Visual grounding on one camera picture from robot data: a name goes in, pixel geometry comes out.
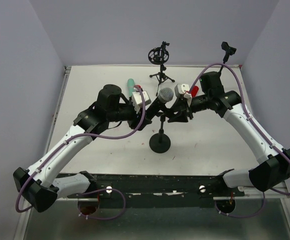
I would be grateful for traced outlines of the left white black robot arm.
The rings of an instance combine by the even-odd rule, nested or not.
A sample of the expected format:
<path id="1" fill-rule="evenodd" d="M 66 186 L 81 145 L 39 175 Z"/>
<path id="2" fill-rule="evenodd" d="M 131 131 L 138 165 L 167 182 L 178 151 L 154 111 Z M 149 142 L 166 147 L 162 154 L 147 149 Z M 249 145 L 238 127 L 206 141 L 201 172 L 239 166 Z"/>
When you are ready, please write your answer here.
<path id="1" fill-rule="evenodd" d="M 18 213 L 30 210 L 29 207 L 19 207 L 21 198 L 41 213 L 59 198 L 88 193 L 94 181 L 86 173 L 64 178 L 57 176 L 75 155 L 95 139 L 122 140 L 140 131 L 146 119 L 146 106 L 152 101 L 140 85 L 131 89 L 131 96 L 126 98 L 119 86 L 106 84 L 99 91 L 97 100 L 77 115 L 66 134 L 51 150 L 31 166 L 14 171 L 13 179 L 18 191 L 15 210 Z M 124 121 L 132 122 L 131 132 L 120 136 L 103 134 L 110 122 Z"/>

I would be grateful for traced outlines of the short black round-base stand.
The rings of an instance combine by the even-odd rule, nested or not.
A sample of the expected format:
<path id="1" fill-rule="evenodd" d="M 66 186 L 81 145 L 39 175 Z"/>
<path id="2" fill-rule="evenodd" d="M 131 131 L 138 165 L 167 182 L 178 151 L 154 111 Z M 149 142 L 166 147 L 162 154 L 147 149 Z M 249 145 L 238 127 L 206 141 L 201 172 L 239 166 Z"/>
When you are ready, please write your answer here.
<path id="1" fill-rule="evenodd" d="M 156 117 L 159 117 L 160 128 L 158 130 L 158 133 L 155 133 L 154 135 L 151 136 L 149 140 L 149 147 L 153 152 L 157 154 L 166 153 L 171 147 L 171 140 L 165 134 L 165 131 L 164 131 L 164 123 L 168 115 L 169 115 L 169 110 L 167 107 L 159 110 L 155 114 Z"/>

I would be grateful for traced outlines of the black microphone silver grille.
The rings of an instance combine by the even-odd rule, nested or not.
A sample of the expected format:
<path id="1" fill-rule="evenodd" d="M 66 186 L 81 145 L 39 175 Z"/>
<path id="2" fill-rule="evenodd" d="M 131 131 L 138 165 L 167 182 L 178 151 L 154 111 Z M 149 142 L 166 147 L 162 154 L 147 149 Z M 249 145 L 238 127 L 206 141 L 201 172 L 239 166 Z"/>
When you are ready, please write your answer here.
<path id="1" fill-rule="evenodd" d="M 166 108 L 166 103 L 170 102 L 174 97 L 174 92 L 171 88 L 162 88 L 157 95 L 157 98 L 150 104 L 150 106 L 157 107 L 157 113 Z"/>

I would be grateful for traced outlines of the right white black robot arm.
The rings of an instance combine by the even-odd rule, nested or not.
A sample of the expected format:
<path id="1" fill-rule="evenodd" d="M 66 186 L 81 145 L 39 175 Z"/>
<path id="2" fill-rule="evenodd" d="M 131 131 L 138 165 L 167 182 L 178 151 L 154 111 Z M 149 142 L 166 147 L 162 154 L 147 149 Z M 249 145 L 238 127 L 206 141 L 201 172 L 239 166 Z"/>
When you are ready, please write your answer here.
<path id="1" fill-rule="evenodd" d="M 193 86 L 175 86 L 177 100 L 168 120 L 187 122 L 196 112 L 212 110 L 238 132 L 254 154 L 258 166 L 224 173 L 222 178 L 227 187 L 254 187 L 265 192 L 290 178 L 290 148 L 283 147 L 259 124 L 245 104 L 243 93 L 225 91 L 221 74 L 216 71 L 200 74 L 198 81 L 203 92 L 199 96 L 193 95 Z"/>

